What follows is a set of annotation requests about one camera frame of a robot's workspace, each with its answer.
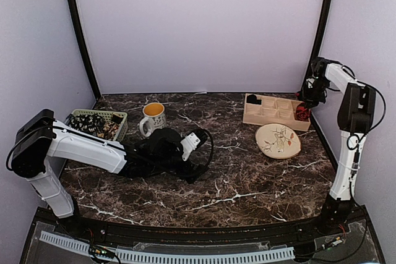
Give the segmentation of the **wooden compartment organizer box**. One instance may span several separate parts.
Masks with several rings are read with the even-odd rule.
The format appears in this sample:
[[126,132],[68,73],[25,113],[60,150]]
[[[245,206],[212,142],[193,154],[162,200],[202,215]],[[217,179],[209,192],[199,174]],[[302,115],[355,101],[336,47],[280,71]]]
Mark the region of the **wooden compartment organizer box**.
[[246,97],[252,93],[245,94],[243,123],[257,126],[266,124],[283,124],[293,130],[308,131],[311,126],[308,121],[297,121],[295,118],[296,107],[301,101],[278,98],[255,94],[262,100],[261,105],[246,103]]

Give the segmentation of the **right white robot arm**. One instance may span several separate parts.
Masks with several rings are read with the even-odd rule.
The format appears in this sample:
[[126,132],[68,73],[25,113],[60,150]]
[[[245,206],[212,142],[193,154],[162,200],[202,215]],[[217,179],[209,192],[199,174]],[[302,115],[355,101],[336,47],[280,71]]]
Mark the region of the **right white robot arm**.
[[376,96],[381,93],[373,86],[359,81],[347,66],[338,61],[317,57],[310,63],[311,75],[305,79],[301,101],[307,109],[325,103],[331,84],[343,94],[337,114],[341,131],[341,151],[337,173],[326,197],[316,231],[328,236],[340,224],[339,217],[348,216],[353,208],[353,194],[358,175],[361,152],[366,137],[377,125],[374,122]]

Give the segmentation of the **red navy striped tie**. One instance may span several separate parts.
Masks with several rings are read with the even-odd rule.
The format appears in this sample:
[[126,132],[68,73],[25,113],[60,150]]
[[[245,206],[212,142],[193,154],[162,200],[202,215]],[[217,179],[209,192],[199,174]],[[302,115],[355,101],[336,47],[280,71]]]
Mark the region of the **red navy striped tie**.
[[305,107],[304,104],[299,104],[296,107],[295,118],[297,121],[308,121],[311,115],[311,110]]

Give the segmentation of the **left black frame post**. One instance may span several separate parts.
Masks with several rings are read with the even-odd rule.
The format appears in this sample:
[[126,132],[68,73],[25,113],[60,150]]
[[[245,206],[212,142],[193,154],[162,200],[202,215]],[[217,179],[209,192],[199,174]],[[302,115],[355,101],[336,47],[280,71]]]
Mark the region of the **left black frame post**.
[[82,23],[80,20],[79,9],[77,7],[77,0],[67,0],[69,6],[69,13],[71,16],[72,26],[74,29],[75,38],[80,51],[80,56],[84,65],[85,73],[87,74],[90,88],[96,100],[100,99],[101,92],[94,73],[92,62],[89,56],[86,40],[83,33]]

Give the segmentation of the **right black frame post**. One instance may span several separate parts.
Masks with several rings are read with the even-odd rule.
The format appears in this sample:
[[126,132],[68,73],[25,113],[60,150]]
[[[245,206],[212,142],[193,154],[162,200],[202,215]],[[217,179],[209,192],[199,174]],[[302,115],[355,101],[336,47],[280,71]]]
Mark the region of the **right black frame post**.
[[301,85],[301,89],[298,92],[298,94],[299,94],[298,99],[300,101],[303,101],[303,87],[304,87],[304,84],[306,83],[306,79],[312,74],[312,70],[311,70],[311,66],[310,66],[311,61],[314,58],[319,56],[319,53],[320,53],[320,50],[322,47],[322,42],[324,39],[324,33],[325,33],[326,26],[327,26],[331,2],[332,2],[332,0],[322,0],[321,12],[319,15],[319,21],[317,24],[317,30],[316,30],[315,39],[314,39],[313,46],[312,46],[311,55],[308,60],[308,65],[307,65],[306,73],[304,75],[303,84]]

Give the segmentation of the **green plastic basket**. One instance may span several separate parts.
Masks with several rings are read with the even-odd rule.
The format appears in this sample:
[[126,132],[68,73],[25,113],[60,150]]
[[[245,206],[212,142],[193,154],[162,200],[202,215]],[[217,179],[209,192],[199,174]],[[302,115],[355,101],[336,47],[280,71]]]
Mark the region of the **green plastic basket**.
[[75,109],[66,118],[66,125],[92,136],[121,142],[127,132],[127,113]]

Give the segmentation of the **white patterned mug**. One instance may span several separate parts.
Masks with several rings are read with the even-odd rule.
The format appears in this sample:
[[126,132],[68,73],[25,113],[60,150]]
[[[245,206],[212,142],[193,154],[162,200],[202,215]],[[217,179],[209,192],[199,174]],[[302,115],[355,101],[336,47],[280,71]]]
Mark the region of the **white patterned mug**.
[[165,107],[161,103],[149,103],[143,107],[144,118],[139,123],[143,137],[149,137],[154,130],[167,126]]

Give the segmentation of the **black front rail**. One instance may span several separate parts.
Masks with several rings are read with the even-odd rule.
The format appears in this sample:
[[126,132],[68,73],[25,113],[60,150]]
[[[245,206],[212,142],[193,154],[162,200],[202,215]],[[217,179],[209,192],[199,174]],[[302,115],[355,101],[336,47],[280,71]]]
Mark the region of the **black front rail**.
[[373,241],[375,232],[365,209],[355,208],[343,227],[319,227],[318,218],[292,222],[225,228],[165,228],[114,223],[91,218],[80,219],[80,229],[74,236],[93,239],[96,244],[110,247],[132,246],[138,242],[169,245],[227,245],[265,242],[271,244],[305,245],[322,236],[346,234],[353,247]]

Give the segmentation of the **bird pattern ceramic plate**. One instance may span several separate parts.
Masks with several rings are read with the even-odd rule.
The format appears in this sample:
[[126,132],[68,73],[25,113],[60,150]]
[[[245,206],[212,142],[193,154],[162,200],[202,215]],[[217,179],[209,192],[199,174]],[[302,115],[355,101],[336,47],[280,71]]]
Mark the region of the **bird pattern ceramic plate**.
[[269,158],[285,160],[297,156],[301,141],[297,133],[283,124],[266,124],[256,130],[256,144]]

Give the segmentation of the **brown patterned tie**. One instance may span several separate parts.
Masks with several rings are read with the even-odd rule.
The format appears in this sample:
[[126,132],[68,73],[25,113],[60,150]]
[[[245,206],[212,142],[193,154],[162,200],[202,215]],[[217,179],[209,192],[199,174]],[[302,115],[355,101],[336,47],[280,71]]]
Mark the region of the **brown patterned tie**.
[[103,116],[98,115],[96,136],[106,140],[114,140],[122,120],[123,117],[115,113],[111,115],[110,120],[106,120]]

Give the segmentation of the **black rolled tie in box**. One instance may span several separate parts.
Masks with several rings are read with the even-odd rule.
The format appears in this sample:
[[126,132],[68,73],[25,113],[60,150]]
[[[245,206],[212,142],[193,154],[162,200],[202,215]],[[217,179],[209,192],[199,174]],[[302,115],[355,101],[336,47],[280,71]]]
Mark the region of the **black rolled tie in box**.
[[246,97],[246,103],[261,105],[262,100],[260,98],[258,98],[255,94],[250,94]]

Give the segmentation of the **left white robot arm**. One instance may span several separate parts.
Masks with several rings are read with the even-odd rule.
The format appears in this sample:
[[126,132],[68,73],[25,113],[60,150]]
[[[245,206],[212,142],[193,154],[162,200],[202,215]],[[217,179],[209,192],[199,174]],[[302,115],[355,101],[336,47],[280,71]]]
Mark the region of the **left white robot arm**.
[[170,128],[154,130],[131,145],[105,140],[73,129],[54,118],[50,109],[40,111],[20,128],[6,158],[6,168],[26,179],[62,225],[74,237],[87,232],[87,222],[53,172],[49,158],[63,158],[88,164],[127,178],[152,177],[163,172],[193,183],[209,164],[194,165],[189,157],[213,138],[205,129],[186,136]]

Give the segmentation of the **black frame post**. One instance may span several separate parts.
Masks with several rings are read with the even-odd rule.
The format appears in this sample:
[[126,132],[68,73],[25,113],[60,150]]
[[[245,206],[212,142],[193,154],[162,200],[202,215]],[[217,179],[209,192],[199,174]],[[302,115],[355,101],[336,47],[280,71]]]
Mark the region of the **black frame post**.
[[313,46],[312,46],[311,55],[308,60],[308,65],[307,65],[306,73],[304,75],[303,84],[301,85],[301,89],[298,92],[298,94],[299,94],[298,99],[300,101],[303,101],[303,87],[304,87],[304,84],[306,83],[306,79],[312,74],[312,70],[311,70],[311,66],[310,66],[311,61],[314,58],[319,56],[319,53],[320,53],[320,50],[322,47],[322,42],[324,39],[324,33],[325,33],[326,26],[327,26],[331,2],[332,2],[332,0],[322,0],[321,12],[319,15],[319,21],[317,24],[317,30],[316,30],[315,39],[314,39]]
[[101,92],[94,73],[92,62],[89,56],[86,40],[83,33],[82,23],[80,20],[79,9],[77,7],[77,0],[67,0],[69,6],[69,13],[71,16],[72,26],[74,29],[75,38],[80,51],[80,56],[84,65],[85,73],[87,74],[90,88],[96,100],[100,99]]

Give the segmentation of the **black white patterned tie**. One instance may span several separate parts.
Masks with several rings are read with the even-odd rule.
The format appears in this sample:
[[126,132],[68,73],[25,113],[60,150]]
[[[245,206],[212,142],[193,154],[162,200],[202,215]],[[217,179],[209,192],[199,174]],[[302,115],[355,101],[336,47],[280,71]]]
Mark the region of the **black white patterned tie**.
[[71,115],[67,125],[75,130],[96,136],[97,118],[98,114]]

